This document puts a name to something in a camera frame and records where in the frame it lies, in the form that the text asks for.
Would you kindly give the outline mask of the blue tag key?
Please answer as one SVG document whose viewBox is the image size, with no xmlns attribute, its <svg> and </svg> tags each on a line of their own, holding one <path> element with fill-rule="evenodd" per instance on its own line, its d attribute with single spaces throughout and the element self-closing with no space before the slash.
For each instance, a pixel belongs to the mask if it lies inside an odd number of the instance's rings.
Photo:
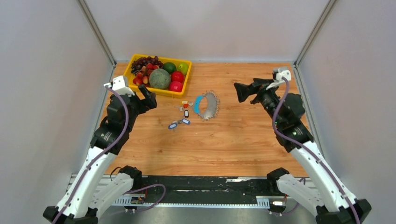
<svg viewBox="0 0 396 224">
<path fill-rule="evenodd" d="M 177 121 L 178 124 L 186 124 L 189 125 L 191 122 L 188 119 L 180 119 Z"/>
<path fill-rule="evenodd" d="M 177 128 L 177 126 L 178 126 L 178 123 L 171 123 L 171 124 L 168 126 L 168 129 L 174 131 L 174 130 Z"/>
</svg>

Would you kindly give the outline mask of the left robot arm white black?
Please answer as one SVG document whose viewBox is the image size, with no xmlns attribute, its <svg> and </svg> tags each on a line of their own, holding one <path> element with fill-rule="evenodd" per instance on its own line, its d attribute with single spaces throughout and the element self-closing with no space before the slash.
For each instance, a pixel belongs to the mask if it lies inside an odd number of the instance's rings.
<svg viewBox="0 0 396 224">
<path fill-rule="evenodd" d="M 125 166 L 115 180 L 96 192 L 104 172 L 128 141 L 138 115 L 157 107 L 156 94 L 143 84 L 138 87 L 143 99 L 124 84 L 111 82 L 104 87 L 112 93 L 108 115 L 95 131 L 73 184 L 57 205 L 44 210 L 42 216 L 52 224 L 97 224 L 117 198 L 128 191 L 138 193 L 143 187 L 141 171 Z"/>
</svg>

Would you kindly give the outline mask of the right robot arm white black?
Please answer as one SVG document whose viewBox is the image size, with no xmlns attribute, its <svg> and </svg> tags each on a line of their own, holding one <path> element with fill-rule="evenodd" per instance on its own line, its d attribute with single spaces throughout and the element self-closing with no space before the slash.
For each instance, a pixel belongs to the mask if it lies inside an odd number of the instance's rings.
<svg viewBox="0 0 396 224">
<path fill-rule="evenodd" d="M 282 97 L 276 91 L 277 82 L 254 78 L 250 85 L 234 83 L 238 101 L 254 95 L 251 104 L 260 103 L 272 119 L 276 139 L 304 168 L 315 190 L 297 181 L 284 168 L 267 174 L 267 190 L 273 195 L 281 192 L 291 196 L 306 208 L 318 224 L 361 224 L 372 207 L 366 199 L 358 199 L 336 176 L 320 153 L 314 137 L 302 123 L 305 113 L 302 97 L 290 93 L 290 84 Z"/>
</svg>

